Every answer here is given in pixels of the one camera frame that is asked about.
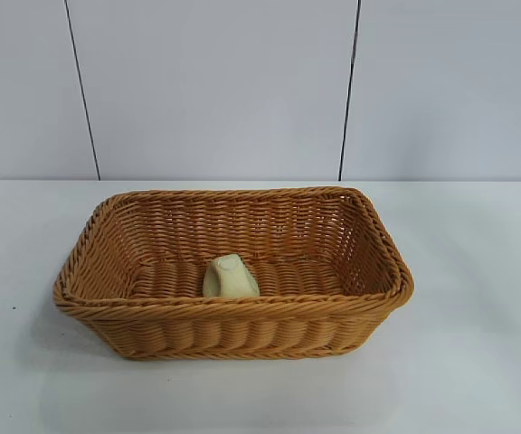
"woven basket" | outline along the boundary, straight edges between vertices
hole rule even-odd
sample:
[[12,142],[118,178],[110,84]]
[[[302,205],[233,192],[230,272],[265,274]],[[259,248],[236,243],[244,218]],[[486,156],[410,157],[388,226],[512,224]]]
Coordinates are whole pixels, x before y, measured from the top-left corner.
[[[209,262],[230,253],[261,297],[202,297]],[[412,290],[357,190],[154,191],[98,206],[54,300],[127,358],[272,359],[354,350]]]

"woven weave pattern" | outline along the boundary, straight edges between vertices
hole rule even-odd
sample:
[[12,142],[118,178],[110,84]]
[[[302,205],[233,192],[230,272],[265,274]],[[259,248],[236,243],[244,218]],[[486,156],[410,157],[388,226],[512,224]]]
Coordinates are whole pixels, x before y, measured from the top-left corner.
[[[230,253],[261,297],[202,297]],[[299,358],[357,348],[412,289],[357,190],[155,191],[98,206],[54,299],[127,358]]]

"white table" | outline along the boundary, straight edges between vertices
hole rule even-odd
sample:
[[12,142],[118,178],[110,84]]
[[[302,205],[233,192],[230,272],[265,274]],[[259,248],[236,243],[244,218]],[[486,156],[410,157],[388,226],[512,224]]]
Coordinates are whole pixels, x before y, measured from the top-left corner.
[[0,182],[0,433],[521,434],[521,183],[344,183],[416,280],[345,356],[130,362],[52,304],[107,196],[309,184]]

